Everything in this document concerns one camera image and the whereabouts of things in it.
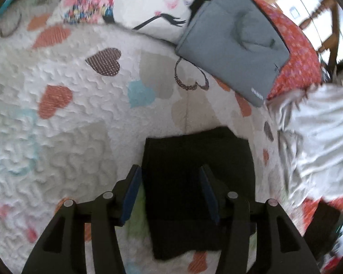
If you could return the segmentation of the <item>black pants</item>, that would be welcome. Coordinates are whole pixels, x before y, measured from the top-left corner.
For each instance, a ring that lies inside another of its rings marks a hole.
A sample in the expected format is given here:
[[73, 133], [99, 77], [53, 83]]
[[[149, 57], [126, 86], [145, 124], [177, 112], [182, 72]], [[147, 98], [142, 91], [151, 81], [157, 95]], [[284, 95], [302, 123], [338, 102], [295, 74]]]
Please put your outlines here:
[[228, 127], [148, 138], [142, 183], [155, 259], [221, 250], [227, 193], [255, 199], [249, 142]]

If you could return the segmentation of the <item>white and grey striped cloth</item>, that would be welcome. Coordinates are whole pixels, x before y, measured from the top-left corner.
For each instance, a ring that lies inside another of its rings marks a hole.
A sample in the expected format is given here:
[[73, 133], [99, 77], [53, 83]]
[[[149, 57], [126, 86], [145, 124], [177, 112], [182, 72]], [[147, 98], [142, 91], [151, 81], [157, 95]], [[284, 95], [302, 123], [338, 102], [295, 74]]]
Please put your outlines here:
[[343, 78], [291, 90], [266, 106], [278, 130], [291, 203], [343, 197]]

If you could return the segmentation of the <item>heart-patterned white quilt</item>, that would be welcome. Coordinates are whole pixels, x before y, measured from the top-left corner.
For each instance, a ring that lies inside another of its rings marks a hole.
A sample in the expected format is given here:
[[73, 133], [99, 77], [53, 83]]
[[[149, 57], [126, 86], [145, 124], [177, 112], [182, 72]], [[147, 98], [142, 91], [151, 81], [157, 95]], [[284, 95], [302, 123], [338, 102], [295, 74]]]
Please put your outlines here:
[[140, 163], [147, 137], [228, 126], [249, 141], [256, 197], [278, 199], [299, 231], [265, 108], [171, 45], [114, 25], [47, 25], [52, 6], [0, 19], [0, 257], [20, 273], [67, 199], [85, 202]]

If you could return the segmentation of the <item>red patterned pillow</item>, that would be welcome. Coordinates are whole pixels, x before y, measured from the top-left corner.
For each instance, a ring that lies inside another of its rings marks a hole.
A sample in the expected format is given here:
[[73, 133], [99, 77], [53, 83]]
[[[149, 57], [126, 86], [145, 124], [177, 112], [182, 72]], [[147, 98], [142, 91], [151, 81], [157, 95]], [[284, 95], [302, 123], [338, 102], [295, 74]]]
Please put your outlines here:
[[303, 31], [282, 12], [263, 0], [254, 0], [272, 20], [287, 45], [290, 58], [274, 81], [267, 99], [271, 100], [293, 89], [306, 89], [322, 82], [316, 51]]

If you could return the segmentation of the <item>grey laptop sleeve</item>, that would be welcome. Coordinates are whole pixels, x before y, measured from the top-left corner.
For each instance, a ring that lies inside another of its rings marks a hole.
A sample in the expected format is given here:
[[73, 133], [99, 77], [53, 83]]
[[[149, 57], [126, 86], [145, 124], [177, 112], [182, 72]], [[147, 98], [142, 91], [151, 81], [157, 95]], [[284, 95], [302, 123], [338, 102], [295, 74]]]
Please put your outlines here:
[[205, 0], [180, 38], [176, 54], [256, 107], [267, 100], [290, 57], [273, 21], [254, 0]]

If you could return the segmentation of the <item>white pillow with woman silhouette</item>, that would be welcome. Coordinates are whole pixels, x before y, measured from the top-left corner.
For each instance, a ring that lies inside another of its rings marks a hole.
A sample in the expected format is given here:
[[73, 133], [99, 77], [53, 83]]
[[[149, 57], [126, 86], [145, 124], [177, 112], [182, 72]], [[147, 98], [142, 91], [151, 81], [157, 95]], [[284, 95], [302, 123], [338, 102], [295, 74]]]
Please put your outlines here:
[[48, 24], [117, 24], [177, 43], [188, 25], [193, 1], [61, 0]]

